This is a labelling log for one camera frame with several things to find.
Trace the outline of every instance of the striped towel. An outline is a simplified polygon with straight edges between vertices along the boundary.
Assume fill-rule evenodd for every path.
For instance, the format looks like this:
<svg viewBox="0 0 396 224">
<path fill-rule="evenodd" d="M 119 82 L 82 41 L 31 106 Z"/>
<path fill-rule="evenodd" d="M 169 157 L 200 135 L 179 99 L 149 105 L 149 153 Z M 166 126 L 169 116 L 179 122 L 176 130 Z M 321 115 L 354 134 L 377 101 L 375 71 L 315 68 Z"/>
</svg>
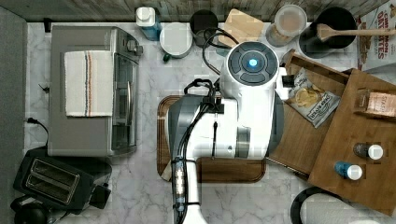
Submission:
<svg viewBox="0 0 396 224">
<path fill-rule="evenodd" d="M 113 115 L 113 54 L 104 50 L 64 54 L 66 116 Z"/>
</svg>

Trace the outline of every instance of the blue light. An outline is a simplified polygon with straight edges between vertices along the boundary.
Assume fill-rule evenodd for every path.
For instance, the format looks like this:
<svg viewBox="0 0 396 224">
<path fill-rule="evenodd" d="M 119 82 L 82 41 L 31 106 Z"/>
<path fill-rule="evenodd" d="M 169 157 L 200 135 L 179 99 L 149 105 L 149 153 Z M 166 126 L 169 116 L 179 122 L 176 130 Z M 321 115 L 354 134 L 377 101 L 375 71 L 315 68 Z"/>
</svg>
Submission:
<svg viewBox="0 0 396 224">
<path fill-rule="evenodd" d="M 257 60 L 256 59 L 250 59 L 248 61 L 248 65 L 250 65 L 251 67 L 255 67 L 257 65 Z"/>
</svg>

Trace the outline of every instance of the toaster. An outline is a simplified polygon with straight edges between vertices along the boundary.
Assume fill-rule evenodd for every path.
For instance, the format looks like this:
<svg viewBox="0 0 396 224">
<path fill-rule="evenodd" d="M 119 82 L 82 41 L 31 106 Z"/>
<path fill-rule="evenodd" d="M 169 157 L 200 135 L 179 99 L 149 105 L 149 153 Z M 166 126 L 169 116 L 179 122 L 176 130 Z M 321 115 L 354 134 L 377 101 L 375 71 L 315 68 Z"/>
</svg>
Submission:
<svg viewBox="0 0 396 224">
<path fill-rule="evenodd" d="M 112 117 L 65 114 L 64 54 L 108 50 L 114 63 Z M 136 150 L 137 70 L 143 48 L 118 27 L 53 26 L 49 90 L 50 156 L 106 157 Z"/>
<path fill-rule="evenodd" d="M 29 150 L 13 187 L 47 207 L 80 214 L 88 206 L 103 209 L 111 190 L 112 168 L 88 157 L 50 157 L 44 148 Z"/>
</svg>

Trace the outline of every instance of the oven handle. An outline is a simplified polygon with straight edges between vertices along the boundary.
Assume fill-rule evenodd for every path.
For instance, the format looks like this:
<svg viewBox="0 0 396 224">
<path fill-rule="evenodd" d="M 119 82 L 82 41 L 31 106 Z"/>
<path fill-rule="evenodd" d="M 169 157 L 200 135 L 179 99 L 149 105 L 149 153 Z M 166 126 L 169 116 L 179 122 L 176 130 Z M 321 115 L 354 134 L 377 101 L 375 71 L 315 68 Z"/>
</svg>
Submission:
<svg viewBox="0 0 396 224">
<path fill-rule="evenodd" d="M 127 98 L 127 102 L 126 102 L 126 112 L 125 112 L 125 116 L 126 116 L 126 124 L 125 125 L 129 125 L 132 122 L 132 107 L 133 107 L 133 97 L 134 97 L 134 88 L 132 86 L 132 82 L 128 81 L 128 98 Z"/>
</svg>

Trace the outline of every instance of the white countertop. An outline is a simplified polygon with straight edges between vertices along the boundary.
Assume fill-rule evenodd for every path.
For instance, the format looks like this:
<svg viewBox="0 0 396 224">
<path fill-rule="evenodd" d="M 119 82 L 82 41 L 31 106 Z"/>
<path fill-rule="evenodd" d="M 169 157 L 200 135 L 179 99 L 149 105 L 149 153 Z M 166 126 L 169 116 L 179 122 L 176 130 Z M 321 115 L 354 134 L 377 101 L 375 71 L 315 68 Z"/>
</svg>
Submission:
<svg viewBox="0 0 396 224">
<path fill-rule="evenodd" d="M 138 72 L 137 151 L 112 158 L 113 174 L 110 202 L 104 210 L 90 208 L 80 216 L 70 216 L 60 223 L 173 223 L 171 183 L 163 181 L 156 169 L 157 106 L 171 94 L 181 94 L 195 78 L 217 79 L 202 60 L 202 50 L 193 46 L 183 59 L 163 63 L 159 42 L 148 41 L 134 23 L 53 23 L 53 25 L 115 25 L 133 35 L 143 46 Z M 259 41 L 266 43 L 262 32 Z M 295 40 L 284 48 L 273 48 L 279 59 Z M 43 23 L 28 23 L 26 74 L 26 118 L 39 119 L 48 126 L 48 95 L 39 89 L 50 86 L 50 34 Z M 213 48 L 207 59 L 220 68 L 223 58 Z M 315 60 L 336 70 L 357 66 L 357 45 L 337 50 L 331 56 Z M 45 144 L 47 136 L 37 125 L 25 126 L 25 150 Z M 209 223 L 290 222 L 294 197 L 308 184 L 289 170 L 267 164 L 266 174 L 255 184 L 203 184 L 202 210 Z"/>
</svg>

